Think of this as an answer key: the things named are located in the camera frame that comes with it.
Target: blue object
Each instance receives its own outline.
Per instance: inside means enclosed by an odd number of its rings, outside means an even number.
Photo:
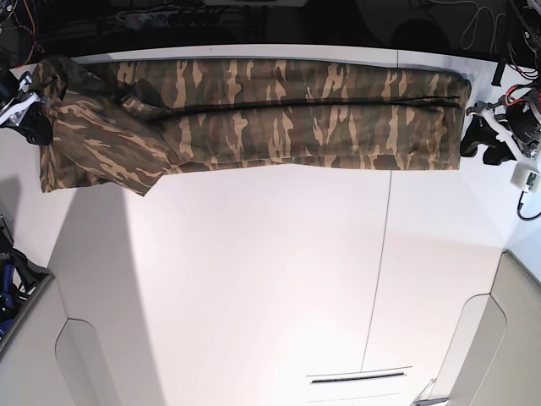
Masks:
[[[8,319],[8,320],[3,321],[2,323],[0,323],[0,337],[3,337],[6,334],[6,332],[11,327],[13,322],[14,322],[13,319]]]
[[[2,292],[0,297],[4,299],[4,306],[12,309],[15,305],[14,297],[9,293],[9,287],[14,279],[15,266],[13,264],[6,264],[3,267],[2,274]]]

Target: white surface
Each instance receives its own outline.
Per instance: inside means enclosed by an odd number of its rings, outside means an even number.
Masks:
[[[171,58],[288,58],[396,66],[398,51],[327,45],[216,45],[126,51],[74,58],[79,63]]]
[[[52,281],[2,357],[2,405],[75,406],[54,353],[65,322],[58,285]]]
[[[198,56],[422,63],[467,74],[472,103],[495,64],[352,47],[190,47],[83,62]],[[516,226],[512,163],[482,151],[454,173],[262,167],[165,177],[143,199],[115,185],[42,195],[37,149],[0,137],[0,182],[18,179],[17,245],[51,268],[71,317],[101,341],[121,402],[299,404],[304,377],[413,366],[408,405],[435,378],[463,305],[486,294]]]
[[[120,406],[99,338],[86,321],[68,320],[55,348],[77,406]]]
[[[479,324],[487,308],[490,295],[482,294],[473,296],[466,304],[460,314],[460,320],[456,326],[451,346],[445,356],[436,383],[430,391],[429,399],[448,398],[456,379],[460,374],[467,354],[472,347],[473,339],[478,332]]]
[[[399,395],[376,396],[372,398],[334,400],[329,402],[310,402],[308,406],[390,406],[399,404]]]
[[[317,402],[396,395],[402,393],[406,384],[407,376],[313,384],[310,388],[309,400]]]
[[[502,88],[490,87],[495,63],[402,51],[398,62],[464,74],[473,82],[470,105],[497,100],[502,89],[521,83],[507,69]],[[463,305],[490,291],[502,248],[517,223],[520,193],[510,183],[514,165],[487,167],[482,152],[462,159],[457,172],[392,174],[363,370],[413,366],[412,398],[437,377]]]
[[[306,375],[360,368],[388,188],[284,166],[171,176],[145,198],[81,190],[51,269],[124,403],[148,404],[154,369],[166,404],[300,404]]]

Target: camouflage jacket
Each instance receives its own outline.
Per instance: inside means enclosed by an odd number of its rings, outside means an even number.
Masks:
[[[41,61],[31,87],[51,99],[43,191],[141,195],[164,174],[282,163],[457,169],[471,90],[456,74],[346,63],[65,57]]]

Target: gray panel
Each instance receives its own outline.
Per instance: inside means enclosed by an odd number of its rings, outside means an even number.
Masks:
[[[37,297],[0,362],[2,406],[75,406],[57,367],[54,346],[66,323],[58,285],[53,279]]]
[[[39,302],[40,297],[46,292],[52,279],[53,276],[47,275],[41,283],[37,285],[36,290],[34,290],[26,305],[23,306],[17,314],[17,317],[15,317],[8,332],[3,336],[2,340],[0,340],[0,359],[2,359],[3,354],[8,350],[9,344],[16,338],[17,332],[20,329],[19,326],[22,326],[25,320],[30,317],[32,309]]]
[[[449,406],[468,406],[475,398],[498,352],[505,330],[505,315],[490,298],[460,375],[449,396]]]
[[[57,362],[77,406],[120,406],[96,330],[68,320],[58,337]]]
[[[492,296],[507,333],[472,406],[533,406],[541,402],[541,288],[509,254],[501,258]]]
[[[121,188],[113,186],[77,190],[49,267],[62,289],[68,318],[88,321],[96,329],[123,404],[160,406],[165,401],[145,323],[126,206]]]
[[[460,319],[456,325],[453,340],[445,356],[445,361],[441,366],[438,379],[430,392],[429,399],[449,397],[464,366],[467,354],[472,347],[489,300],[489,294],[481,294],[479,296],[473,296],[464,305]]]

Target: red wire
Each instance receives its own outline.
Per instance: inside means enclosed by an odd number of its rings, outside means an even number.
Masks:
[[[509,52],[509,57],[511,58],[511,62],[512,62],[512,65],[511,67],[513,68],[513,70],[517,71],[524,79],[528,79],[528,80],[536,80],[538,78],[538,72],[536,69],[534,69],[533,71],[531,72],[524,72],[522,69],[520,69],[518,67],[518,65],[516,64],[515,62],[515,58],[513,57],[513,49],[512,49],[512,46],[510,45],[510,43],[508,42],[507,43],[507,49],[508,49],[508,52]]]
[[[509,90],[505,93],[505,105],[506,106],[512,106],[513,104],[517,104],[518,102],[524,102],[524,97],[521,97],[519,99],[515,99],[515,97],[511,96],[513,91],[515,91],[518,88],[518,85],[511,86]]]
[[[32,36],[33,43],[32,43],[32,48],[30,49],[30,53],[28,57],[26,58],[26,60],[19,66],[16,66],[15,68],[22,68],[23,66],[25,66],[32,59],[32,54],[34,53],[34,49],[36,48],[36,40],[35,40],[36,25],[34,24],[34,17],[32,17],[32,13],[30,12],[30,7],[28,7],[28,3],[26,2],[26,0],[23,0],[23,3],[25,4],[26,13],[28,13],[28,16],[30,17],[30,22],[32,23],[32,32],[30,34]]]

